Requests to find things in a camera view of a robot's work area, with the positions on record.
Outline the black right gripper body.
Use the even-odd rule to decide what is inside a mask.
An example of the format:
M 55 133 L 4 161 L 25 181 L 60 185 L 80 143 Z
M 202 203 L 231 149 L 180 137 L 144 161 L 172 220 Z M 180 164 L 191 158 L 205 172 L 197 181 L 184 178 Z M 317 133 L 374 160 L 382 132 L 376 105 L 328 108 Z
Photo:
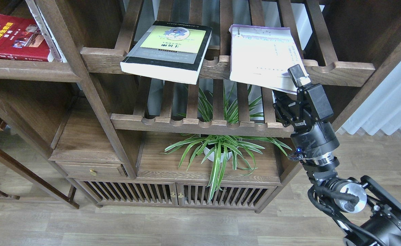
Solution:
M 298 122 L 283 123 L 292 125 L 291 139 L 296 151 L 289 159 L 313 161 L 333 161 L 332 152 L 339 146 L 338 139 L 328 121 L 333 110 L 321 84 L 312 84 L 310 89 L 298 89 Z

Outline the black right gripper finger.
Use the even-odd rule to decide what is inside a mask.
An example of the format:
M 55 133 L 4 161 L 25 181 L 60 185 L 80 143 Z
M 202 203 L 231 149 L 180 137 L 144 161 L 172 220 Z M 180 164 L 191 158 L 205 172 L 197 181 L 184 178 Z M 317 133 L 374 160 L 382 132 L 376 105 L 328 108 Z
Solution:
M 312 83 L 308 75 L 304 73 L 302 67 L 299 64 L 296 64 L 290 68 L 288 68 L 288 73 L 293 81 L 296 89 L 310 89 L 312 88 Z
M 298 105 L 287 93 L 273 92 L 275 103 L 273 104 L 276 116 L 281 123 L 298 122 Z

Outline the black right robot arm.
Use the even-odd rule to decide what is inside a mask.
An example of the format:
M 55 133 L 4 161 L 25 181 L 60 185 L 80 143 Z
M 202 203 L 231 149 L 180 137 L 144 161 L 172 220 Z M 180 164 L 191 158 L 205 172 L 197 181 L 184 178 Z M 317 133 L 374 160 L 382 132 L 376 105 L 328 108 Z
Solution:
M 274 108 L 284 126 L 291 125 L 299 161 L 312 183 L 308 199 L 345 232 L 346 246 L 401 246 L 401 204 L 369 176 L 338 177 L 339 141 L 328 118 L 333 110 L 321 84 L 311 83 L 300 65 L 288 69 L 297 98 L 274 92 Z

